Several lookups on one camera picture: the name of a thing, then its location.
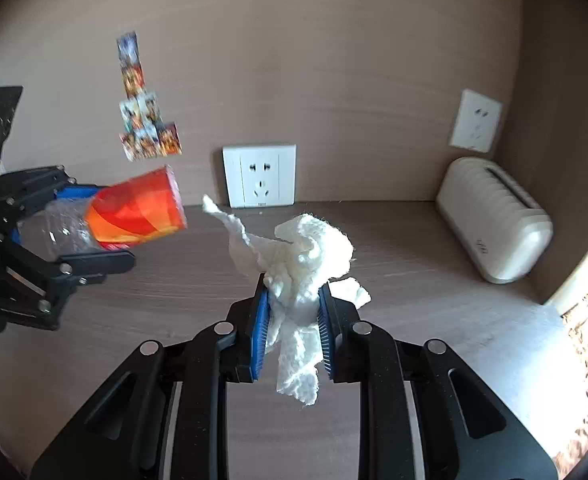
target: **power socket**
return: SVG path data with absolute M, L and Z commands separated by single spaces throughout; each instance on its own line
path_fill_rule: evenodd
M 503 105 L 469 89 L 463 90 L 450 146 L 490 151 Z
M 231 207 L 294 203 L 296 146 L 226 146 L 225 179 Z

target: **crumpled tissue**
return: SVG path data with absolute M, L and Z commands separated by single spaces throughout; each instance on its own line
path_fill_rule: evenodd
M 236 269 L 255 279 L 265 273 L 271 316 L 266 351 L 280 342 L 276 390 L 314 404 L 318 394 L 316 365 L 323 360 L 318 332 L 318 289 L 349 271 L 354 248 L 335 227 L 302 214 L 274 229 L 279 240 L 248 233 L 234 215 L 221 211 L 205 195 L 203 211 L 218 218 L 229 232 L 229 254 Z M 371 298 L 354 278 L 330 283 L 335 298 L 360 308 Z

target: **silver screw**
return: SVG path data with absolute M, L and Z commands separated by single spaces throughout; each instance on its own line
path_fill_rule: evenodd
M 232 325 L 228 321 L 221 321 L 220 323 L 217 323 L 214 327 L 214 332 L 216 332 L 218 335 L 231 334 L 233 331 L 234 325 Z
M 448 347 L 440 339 L 432 339 L 427 343 L 427 350 L 433 354 L 444 354 Z
M 40 312 L 44 312 L 45 314 L 49 314 L 52 309 L 52 304 L 49 303 L 47 300 L 40 300 L 38 302 L 38 309 Z
M 158 343 L 156 341 L 145 341 L 140 346 L 142 355 L 154 355 L 158 351 Z
M 367 321 L 357 321 L 351 326 L 351 329 L 354 330 L 354 332 L 357 334 L 367 335 L 372 332 L 372 325 L 370 325 Z

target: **photo collage on wall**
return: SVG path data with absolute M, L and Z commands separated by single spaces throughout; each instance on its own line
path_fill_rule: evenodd
M 118 38 L 118 57 L 127 99 L 120 103 L 125 133 L 120 140 L 128 160 L 180 155 L 176 124 L 163 123 L 155 92 L 148 92 L 138 56 L 138 38 L 129 32 Z

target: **white tissue paper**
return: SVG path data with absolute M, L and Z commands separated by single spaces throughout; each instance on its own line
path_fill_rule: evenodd
M 276 226 L 280 240 L 249 234 L 234 215 L 222 212 L 210 197 L 203 211 L 218 218 L 229 232 L 229 254 L 236 269 L 256 279 L 264 272 L 271 316 L 267 331 L 270 352 L 280 342 L 276 390 L 314 404 L 318 394 L 316 365 L 323 360 L 318 332 L 318 289 L 349 271 L 354 248 L 338 229 L 310 214 Z M 360 308 L 371 298 L 354 278 L 330 283 L 335 298 Z

